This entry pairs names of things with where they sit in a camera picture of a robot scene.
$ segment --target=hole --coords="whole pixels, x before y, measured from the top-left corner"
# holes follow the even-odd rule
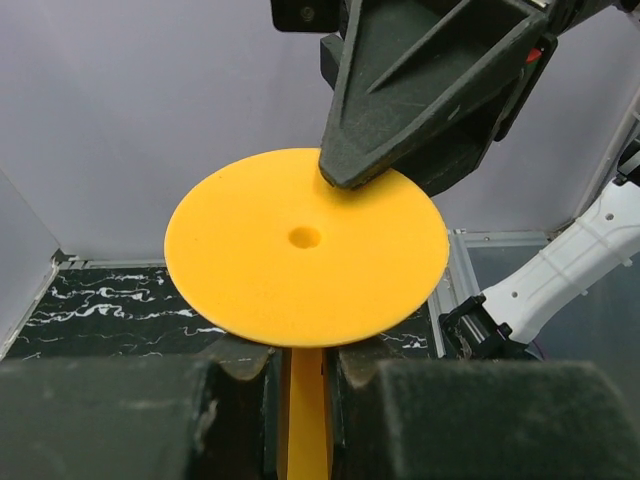
[[[297,248],[314,248],[320,243],[322,236],[313,227],[298,227],[289,233],[289,242]]]

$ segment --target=gray wall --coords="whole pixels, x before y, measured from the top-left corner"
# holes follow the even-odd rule
[[[58,244],[0,171],[0,351],[51,268]]]
[[[438,198],[449,225],[568,219],[640,80],[639,37],[616,12],[567,35],[511,137]],[[0,167],[65,251],[160,257],[203,177],[319,144],[318,50],[276,32],[267,0],[2,2]]]

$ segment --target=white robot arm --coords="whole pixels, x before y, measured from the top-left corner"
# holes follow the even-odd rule
[[[640,141],[593,205],[526,265],[441,318],[449,352],[509,357],[567,303],[640,251]]]

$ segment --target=red marking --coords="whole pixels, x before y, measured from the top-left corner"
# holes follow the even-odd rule
[[[529,52],[529,56],[527,57],[527,65],[537,61],[542,56],[542,52],[537,48],[534,48]]]

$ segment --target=black marble surface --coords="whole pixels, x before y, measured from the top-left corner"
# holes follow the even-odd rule
[[[165,268],[64,270],[7,357],[197,353],[223,334],[189,307]],[[434,355],[426,306],[381,335],[407,357]]]

